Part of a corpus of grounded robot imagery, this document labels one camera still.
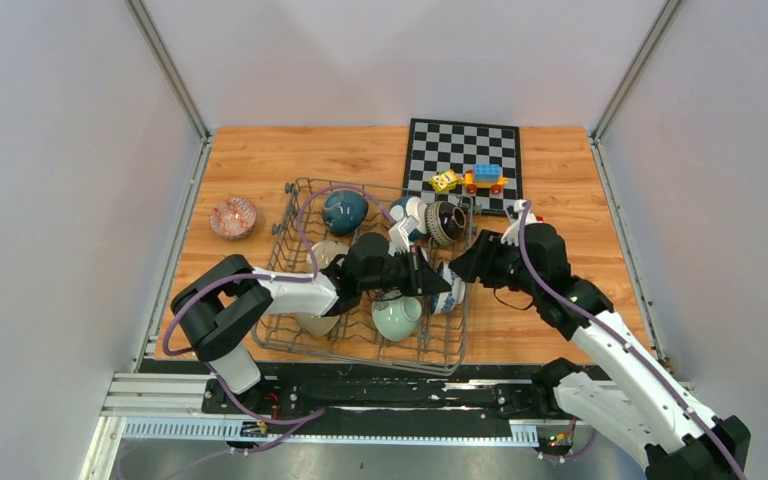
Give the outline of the white blue floral bowl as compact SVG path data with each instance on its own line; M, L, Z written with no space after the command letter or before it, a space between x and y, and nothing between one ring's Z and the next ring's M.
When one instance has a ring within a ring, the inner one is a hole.
M450 289L431 296L429 302L431 314L449 314L463 302L465 283L459 275L451 270L447 261L440 262L436 273L450 285Z

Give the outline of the grey wire dish rack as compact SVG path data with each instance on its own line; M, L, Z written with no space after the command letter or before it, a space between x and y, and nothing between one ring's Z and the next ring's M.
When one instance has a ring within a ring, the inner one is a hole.
M464 359L468 296L449 264L470 245L469 196L300 178L273 228L269 268L326 286L270 310L262 348L448 376Z

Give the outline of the mint green flower bowl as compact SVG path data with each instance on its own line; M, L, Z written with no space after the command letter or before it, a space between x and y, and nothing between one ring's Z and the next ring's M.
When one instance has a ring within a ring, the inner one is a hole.
M422 313L422 303L414 297L376 300L372 303L372 319L377 331L385 339L394 342L405 340L414 333Z

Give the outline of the blue zigzag red bowl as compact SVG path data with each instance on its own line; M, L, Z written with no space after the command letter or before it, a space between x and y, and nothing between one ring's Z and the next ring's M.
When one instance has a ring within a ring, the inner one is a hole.
M209 216L212 231L226 240L242 240L249 237L256 222L255 204L243 197L229 197L221 201Z

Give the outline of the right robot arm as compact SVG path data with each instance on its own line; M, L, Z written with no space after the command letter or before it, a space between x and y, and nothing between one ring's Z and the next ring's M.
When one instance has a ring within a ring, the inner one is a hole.
M467 283L531 296L540 318L585 351L610 377L606 391L565 358L532 378L544 417L584 420L632 457L649 479L743 479L751 434L737 416L715 414L631 333L607 296L573 274L566 245L546 223L484 230L450 264Z

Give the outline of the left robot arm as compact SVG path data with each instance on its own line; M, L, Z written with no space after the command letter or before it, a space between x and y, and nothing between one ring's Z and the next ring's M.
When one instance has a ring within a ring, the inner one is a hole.
M412 298L450 289L419 247L396 252L383 235L368 233L307 274L264 270L240 254L227 256L181 290L170 309L198 360L228 388L231 404L253 413L264 405L267 389L243 339L262 317L333 317L357 307L367 291Z

